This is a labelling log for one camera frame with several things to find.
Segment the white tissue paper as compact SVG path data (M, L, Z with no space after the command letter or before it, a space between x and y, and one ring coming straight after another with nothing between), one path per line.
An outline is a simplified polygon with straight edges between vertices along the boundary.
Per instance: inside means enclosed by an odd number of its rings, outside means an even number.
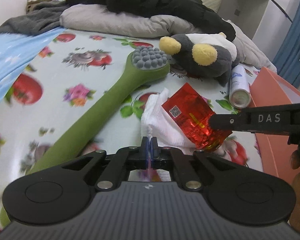
M147 99L141 116L141 136L156 137L160 147L169 146L182 150L183 154L192 155L195 145L180 127L163 109L168 100L169 90L164 88L159 94L152 94Z

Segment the red foil wrapper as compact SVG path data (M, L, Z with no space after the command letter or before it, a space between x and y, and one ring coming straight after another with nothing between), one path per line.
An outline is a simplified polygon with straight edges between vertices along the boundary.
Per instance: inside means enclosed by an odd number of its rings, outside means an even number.
M162 107L197 149L215 151L232 134L230 130L211 128L209 120L215 112L188 83Z

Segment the pink cardboard box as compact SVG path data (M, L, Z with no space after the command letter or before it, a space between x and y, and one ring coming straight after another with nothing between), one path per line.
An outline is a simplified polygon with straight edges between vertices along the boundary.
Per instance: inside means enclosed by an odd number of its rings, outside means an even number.
M300 103L300 92L290 83L267 68L262 68L257 78L250 86L252 96L251 107L281 106ZM287 115L282 110L273 113L263 111L256 115L258 124L277 128L284 124ZM288 145L285 135L256 134L263 170L265 173L279 177L291 183L300 168L290 168L290 155L297 149L295 145Z

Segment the blue curtain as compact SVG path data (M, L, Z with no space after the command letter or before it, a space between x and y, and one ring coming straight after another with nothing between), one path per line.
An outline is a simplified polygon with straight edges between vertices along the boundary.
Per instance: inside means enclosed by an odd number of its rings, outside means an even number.
M300 3L273 64L279 76L296 88L300 86Z

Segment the white spray can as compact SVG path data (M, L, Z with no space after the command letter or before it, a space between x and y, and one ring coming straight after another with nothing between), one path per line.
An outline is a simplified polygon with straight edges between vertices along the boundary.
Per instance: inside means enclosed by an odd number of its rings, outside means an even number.
M238 109L249 106L251 102L250 87L247 81L245 68L240 64L231 71L229 101L233 107Z

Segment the green massage hammer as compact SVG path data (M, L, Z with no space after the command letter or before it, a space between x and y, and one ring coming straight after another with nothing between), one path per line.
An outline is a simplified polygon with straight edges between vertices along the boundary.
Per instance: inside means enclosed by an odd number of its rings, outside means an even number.
M106 70L93 61L102 50L36 60L38 73L20 74L0 104L0 189L19 177L77 157L123 101L170 70L158 48L119 52Z

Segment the grey penguin plush toy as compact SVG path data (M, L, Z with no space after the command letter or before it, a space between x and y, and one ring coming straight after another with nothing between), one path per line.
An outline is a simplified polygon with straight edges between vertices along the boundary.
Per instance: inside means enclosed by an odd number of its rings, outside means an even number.
M187 74L214 79L223 87L230 80L232 68L239 64L237 47L224 33L165 36L159 48Z

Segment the grey wardrobe cabinet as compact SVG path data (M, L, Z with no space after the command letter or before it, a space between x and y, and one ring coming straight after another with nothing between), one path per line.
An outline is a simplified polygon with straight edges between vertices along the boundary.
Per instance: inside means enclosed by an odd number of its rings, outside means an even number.
M300 0L222 0L219 16L241 28L273 60L292 25Z

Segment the grey duvet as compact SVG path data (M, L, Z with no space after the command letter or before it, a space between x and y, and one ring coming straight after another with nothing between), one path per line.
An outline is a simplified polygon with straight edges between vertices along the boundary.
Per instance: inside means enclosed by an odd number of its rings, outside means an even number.
M65 28L138 38L160 38L175 34L190 34L192 42L196 42L199 39L195 38L194 35L202 33L207 42L215 40L216 44L220 46L225 41L225 38L222 38L219 32L213 34L213 38L209 38L207 32L201 31L191 23L176 16L155 15L144 18L127 12L117 14L110 12L106 6L99 4L74 5L62 12L59 22ZM226 22L236 32L233 44L237 48L237 56L240 62L252 65L257 69L267 67L273 72L277 72L277 68L270 59L259 50L257 45L237 25L231 20Z

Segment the light blue star sheet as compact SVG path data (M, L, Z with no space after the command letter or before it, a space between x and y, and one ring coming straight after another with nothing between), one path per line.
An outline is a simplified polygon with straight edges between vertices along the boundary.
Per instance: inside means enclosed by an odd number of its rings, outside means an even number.
M58 27L37 36L0 34L0 102L28 63L63 31Z

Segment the black jacket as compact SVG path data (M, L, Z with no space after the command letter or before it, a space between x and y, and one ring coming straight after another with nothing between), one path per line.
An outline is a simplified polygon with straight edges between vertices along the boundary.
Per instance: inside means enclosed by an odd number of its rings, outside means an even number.
M100 4L111 12L128 12L150 18L155 15L177 16L207 34L225 33L229 41L236 37L233 26L201 0L66 0L66 5Z

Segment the dark grey blanket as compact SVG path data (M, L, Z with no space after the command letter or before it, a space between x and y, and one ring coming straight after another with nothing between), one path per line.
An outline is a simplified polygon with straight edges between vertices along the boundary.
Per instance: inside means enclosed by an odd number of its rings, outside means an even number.
M60 16L68 8L65 2L38 3L31 12L6 20L0 26L0 34L43 34L60 26Z

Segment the cardboard box nightstand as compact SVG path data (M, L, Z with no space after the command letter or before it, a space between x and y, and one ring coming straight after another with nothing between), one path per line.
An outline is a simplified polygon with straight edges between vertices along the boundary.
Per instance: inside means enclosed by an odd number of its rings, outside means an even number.
M26 14L28 14L29 12L31 12L34 7L36 5L38 5L39 3L42 3L42 2L51 2L52 0L36 0L36 1L27 1L26 3Z

